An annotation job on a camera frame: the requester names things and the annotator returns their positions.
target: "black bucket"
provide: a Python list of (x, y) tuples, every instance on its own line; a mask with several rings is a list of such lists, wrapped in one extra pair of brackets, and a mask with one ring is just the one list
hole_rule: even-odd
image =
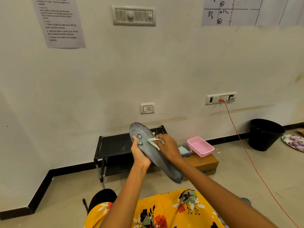
[(258, 151), (266, 151), (284, 132), (284, 127), (278, 123), (253, 119), (250, 121), (249, 146)]

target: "floor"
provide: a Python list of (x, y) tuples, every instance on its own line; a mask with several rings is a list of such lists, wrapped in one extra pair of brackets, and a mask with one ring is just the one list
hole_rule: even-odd
[[(268, 184), (276, 199), (299, 227), (304, 227), (304, 153), (277, 140), (267, 152), (246, 147), (260, 175)], [(238, 195), (248, 198), (253, 207), (264, 214), (278, 227), (295, 227), (272, 198), (255, 172), (239, 141), (215, 146), (215, 157), (219, 166), (211, 178)], [(105, 178), (105, 186), (117, 194), (126, 181), (127, 174)], [(149, 172), (143, 182), (140, 198), (148, 194), (159, 194), (182, 188), (194, 188), (189, 181), (175, 184), (157, 167)], [(89, 203), (93, 195), (101, 190), (96, 170), (83, 171), (55, 177), (50, 184), (37, 211), (33, 215), (0, 221), (1, 228), (53, 228), (82, 227), (86, 210), (82, 204)]]

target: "red wire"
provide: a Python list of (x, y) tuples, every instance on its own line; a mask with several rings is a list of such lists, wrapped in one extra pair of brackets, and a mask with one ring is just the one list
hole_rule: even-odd
[(269, 187), (268, 187), (267, 184), (264, 182), (264, 180), (262, 179), (261, 175), (259, 174), (259, 172), (258, 172), (257, 169), (255, 168), (255, 165), (253, 164), (253, 162), (252, 162), (252, 160), (251, 160), (251, 158), (250, 158), (250, 156), (249, 156), (249, 154), (248, 154), (248, 152), (247, 152), (247, 150), (246, 150), (246, 147), (245, 147), (245, 145), (244, 145), (242, 139), (240, 138), (237, 129), (236, 129), (235, 126), (234, 126), (234, 123), (233, 123), (233, 121), (232, 121), (232, 119), (231, 119), (231, 116), (230, 116), (230, 113), (229, 113), (229, 110), (228, 110), (228, 107), (227, 107), (226, 102), (225, 102), (224, 100), (222, 100), (222, 99), (220, 99), (219, 101), (225, 103), (226, 109), (227, 109), (227, 111), (228, 111), (228, 115), (229, 115), (230, 120), (231, 120), (231, 122), (232, 122), (232, 125), (233, 125), (233, 127), (234, 127), (234, 129), (235, 129), (235, 132), (237, 133), (237, 135), (238, 135), (238, 137), (239, 137), (239, 139), (240, 139), (240, 141), (241, 141), (241, 143), (242, 143), (242, 145), (243, 145), (243, 147), (244, 147), (244, 149), (245, 149), (245, 151), (246, 151), (246, 153), (247, 153), (247, 156), (249, 157), (249, 159), (250, 159), (250, 161), (251, 161), (251, 163), (252, 163), (252, 165), (253, 165), (255, 171), (256, 171), (257, 174), (259, 175), (260, 179), (263, 181), (263, 183), (264, 183), (265, 186), (267, 187), (269, 193), (270, 193), (271, 196), (274, 198), (274, 200), (277, 202), (277, 204), (279, 205), (279, 207), (281, 207), (281, 209), (284, 211), (284, 213), (287, 215), (287, 217), (293, 222), (293, 224), (295, 224), (295, 226), (298, 227), (298, 225), (291, 219), (291, 217), (286, 213), (286, 211), (283, 209), (283, 207), (279, 204), (279, 202), (278, 202), (278, 201), (276, 200), (276, 198), (273, 196), (273, 194), (272, 194), (272, 192), (270, 191)]

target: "person's right arm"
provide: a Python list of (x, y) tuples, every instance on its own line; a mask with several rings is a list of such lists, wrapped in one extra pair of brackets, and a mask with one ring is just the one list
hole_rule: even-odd
[(185, 161), (180, 155), (174, 138), (168, 134), (159, 134), (156, 138), (164, 140), (164, 145), (160, 141), (155, 141), (155, 143), (173, 165), (191, 181), (230, 228), (277, 228), (253, 207)]

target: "person's left hand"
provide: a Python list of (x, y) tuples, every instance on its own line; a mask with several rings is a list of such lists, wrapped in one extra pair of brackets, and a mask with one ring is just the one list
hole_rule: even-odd
[(147, 170), (151, 164), (151, 160), (137, 147), (137, 138), (135, 136), (133, 136), (131, 151), (134, 157), (134, 164), (141, 165)]

